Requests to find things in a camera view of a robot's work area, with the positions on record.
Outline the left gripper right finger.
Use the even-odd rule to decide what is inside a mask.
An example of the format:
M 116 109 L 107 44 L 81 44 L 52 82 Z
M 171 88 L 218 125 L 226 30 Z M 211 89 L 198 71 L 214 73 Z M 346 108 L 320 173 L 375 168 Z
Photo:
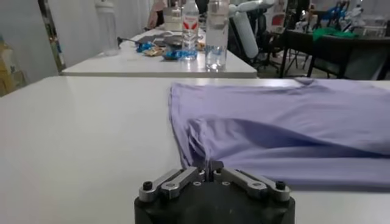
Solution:
M 254 176 L 242 170 L 226 168 L 221 161 L 210 161 L 210 176 L 215 181 L 233 183 L 252 198 L 270 196 L 275 201 L 289 201 L 291 189 L 284 181 L 272 181 L 264 176 Z

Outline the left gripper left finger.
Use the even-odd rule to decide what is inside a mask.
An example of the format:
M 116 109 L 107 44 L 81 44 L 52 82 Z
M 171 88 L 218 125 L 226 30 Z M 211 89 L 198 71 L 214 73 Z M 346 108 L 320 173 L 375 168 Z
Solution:
M 208 167 L 190 166 L 185 169 L 172 169 L 153 181 L 145 181 L 139 191 L 138 200 L 142 203 L 156 203 L 179 198 L 191 184 L 201 185 L 211 177 Z

